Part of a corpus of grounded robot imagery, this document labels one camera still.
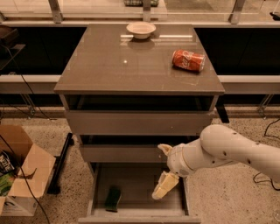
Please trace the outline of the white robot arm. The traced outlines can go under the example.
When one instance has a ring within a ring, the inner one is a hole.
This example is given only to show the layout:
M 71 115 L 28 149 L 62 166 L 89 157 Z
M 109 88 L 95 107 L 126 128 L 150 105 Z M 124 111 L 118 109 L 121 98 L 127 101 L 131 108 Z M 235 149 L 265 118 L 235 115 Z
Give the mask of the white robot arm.
M 158 148 L 167 156 L 169 172 L 163 171 L 152 193 L 161 200 L 180 178 L 200 168 L 214 168 L 239 162 L 280 182 L 280 149 L 257 143 L 224 125 L 204 128 L 199 139 L 176 146 L 161 143 Z

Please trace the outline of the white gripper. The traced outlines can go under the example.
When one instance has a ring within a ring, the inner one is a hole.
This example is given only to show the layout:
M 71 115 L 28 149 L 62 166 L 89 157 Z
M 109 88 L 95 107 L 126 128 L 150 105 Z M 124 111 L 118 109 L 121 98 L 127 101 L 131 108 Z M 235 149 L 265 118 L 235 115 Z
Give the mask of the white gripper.
M 161 200 L 179 182 L 200 168 L 201 147 L 199 143 L 181 143 L 174 147 L 161 143 L 157 146 L 167 156 L 171 172 L 163 171 L 152 193 L 154 200 Z

